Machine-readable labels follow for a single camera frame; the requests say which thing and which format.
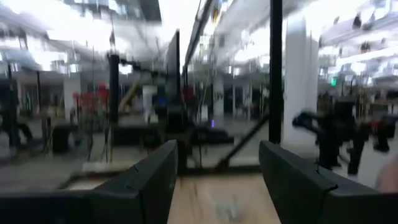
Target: gym floor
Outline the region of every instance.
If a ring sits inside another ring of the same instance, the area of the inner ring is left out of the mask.
[[[123,124],[142,124],[144,120],[141,116],[131,116],[121,120]],[[41,135],[41,122],[31,121],[28,123],[35,137]],[[251,127],[255,125],[253,121],[238,120],[232,118],[217,118],[215,126],[226,128],[230,135],[235,136],[238,142]],[[255,164],[258,163],[258,147],[261,140],[268,138],[268,127],[265,125],[244,147],[244,149],[231,161],[231,165]],[[104,145],[103,134],[94,136],[94,146],[92,158],[98,161]],[[315,145],[308,148],[297,148],[294,146],[284,146],[286,149],[298,154],[306,159],[314,160],[317,157],[318,149]],[[202,147],[203,166],[213,166],[217,161],[230,151],[232,145]],[[374,187],[377,174],[382,166],[398,153],[398,139],[390,141],[391,151],[389,154],[381,154],[373,151],[372,143],[366,143],[359,175],[355,178],[361,184]],[[74,153],[64,157],[35,157],[23,159],[17,163],[0,165],[0,192],[20,192],[56,189],[59,184],[66,181],[69,176],[77,171],[99,167],[99,162],[86,163],[84,152]],[[198,157],[198,150],[194,150],[195,157]],[[114,166],[127,167],[135,164],[146,156],[146,152],[139,148],[115,147],[113,154]],[[346,167],[335,170],[336,173],[346,176]]]

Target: white column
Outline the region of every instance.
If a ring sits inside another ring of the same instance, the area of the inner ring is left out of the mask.
[[[65,119],[70,118],[70,111],[75,108],[74,93],[84,93],[87,89],[87,84],[80,78],[79,75],[73,77],[65,77],[63,79],[63,102],[65,105]]]
[[[214,93],[214,115],[224,116],[224,98],[219,97],[224,95],[224,80],[221,75],[217,75],[213,82]]]
[[[292,126],[302,110],[317,110],[319,35],[309,20],[303,13],[287,19],[283,143],[288,146],[313,146],[315,142],[314,134]]]

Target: fluorescent light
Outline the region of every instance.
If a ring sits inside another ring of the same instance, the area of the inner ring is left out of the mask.
[[[17,38],[7,38],[0,40],[0,47],[19,49],[21,46],[19,45],[19,40]]]
[[[50,40],[61,40],[61,41],[76,41],[81,45],[89,48],[93,48],[96,51],[104,52],[111,49],[111,44],[109,42],[109,36],[104,33],[91,33],[91,34],[81,34],[77,32],[68,32],[60,30],[49,30],[47,35]],[[120,52],[125,52],[131,48],[129,42],[123,38],[115,38],[116,50]]]
[[[234,76],[240,75],[241,74],[241,69],[240,68],[234,68]]]
[[[339,73],[340,71],[341,71],[341,66],[330,67],[328,69],[329,74],[336,74],[336,73]]]
[[[55,29],[48,30],[47,35],[50,40],[77,40],[77,41],[107,41],[109,43],[109,36],[111,35],[112,28],[109,24],[104,24],[99,20],[94,20],[91,23],[90,28],[83,30],[65,30]]]
[[[70,64],[69,65],[69,72],[76,73],[79,71],[79,65],[78,64]]]
[[[373,41],[381,41],[383,38],[391,37],[390,32],[377,32],[377,33],[370,33],[368,35],[360,35],[357,38],[354,38],[352,41],[356,44],[362,44],[365,41],[373,42]]]
[[[354,62],[363,62],[366,60],[371,60],[371,59],[375,59],[375,58],[379,58],[379,57],[391,57],[396,54],[398,54],[398,46],[389,47],[389,48],[382,49],[382,50],[375,50],[375,51],[367,52],[364,54],[353,55],[350,57],[338,58],[336,60],[336,64],[345,65],[345,64],[354,63]]]
[[[264,64],[267,64],[267,65],[268,65],[270,59],[271,59],[271,58],[270,58],[268,55],[262,56],[262,57],[259,59],[260,65],[261,65],[261,66],[263,66]]]
[[[119,65],[119,72],[123,75],[128,75],[132,73],[132,66],[131,65]]]
[[[319,49],[319,56],[322,55],[338,55],[338,48],[336,47],[324,47]]]
[[[118,11],[118,9],[119,9],[119,6],[118,6],[118,4],[116,3],[116,1],[115,0],[108,0],[109,1],[109,9],[111,9],[111,10],[114,10],[114,11]]]
[[[67,54],[63,52],[49,52],[49,51],[30,51],[33,60],[40,64],[46,65],[56,60],[65,60]]]
[[[267,54],[269,50],[268,47],[261,47],[258,45],[250,45],[244,50],[239,50],[236,52],[234,57],[235,62],[246,62],[250,59],[260,57],[261,55]]]
[[[365,69],[366,69],[365,63],[355,62],[355,63],[351,64],[351,70],[356,73],[361,73],[361,72],[365,71]]]

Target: green sign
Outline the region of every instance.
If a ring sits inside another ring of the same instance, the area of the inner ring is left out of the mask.
[[[336,85],[337,85],[337,78],[332,78],[330,84],[331,84],[332,86],[336,86]]]

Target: wooden platform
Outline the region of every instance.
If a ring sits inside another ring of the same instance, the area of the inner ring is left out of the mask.
[[[178,179],[169,224],[280,223],[261,175]]]

